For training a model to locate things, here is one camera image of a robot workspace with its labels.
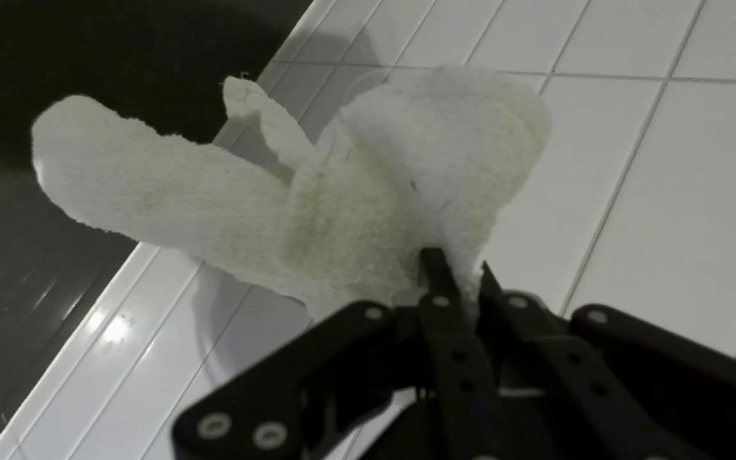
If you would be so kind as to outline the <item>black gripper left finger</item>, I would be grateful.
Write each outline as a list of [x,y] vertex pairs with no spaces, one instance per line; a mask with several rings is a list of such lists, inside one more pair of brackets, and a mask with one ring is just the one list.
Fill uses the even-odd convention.
[[353,302],[186,406],[173,460],[322,460],[396,391],[421,395],[443,460],[502,454],[495,378],[439,248],[411,305]]

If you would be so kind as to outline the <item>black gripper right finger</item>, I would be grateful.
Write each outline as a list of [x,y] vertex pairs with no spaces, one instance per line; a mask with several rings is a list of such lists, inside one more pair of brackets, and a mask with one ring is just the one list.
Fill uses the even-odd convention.
[[736,460],[736,358],[585,304],[568,319],[481,279],[477,331],[537,456]]

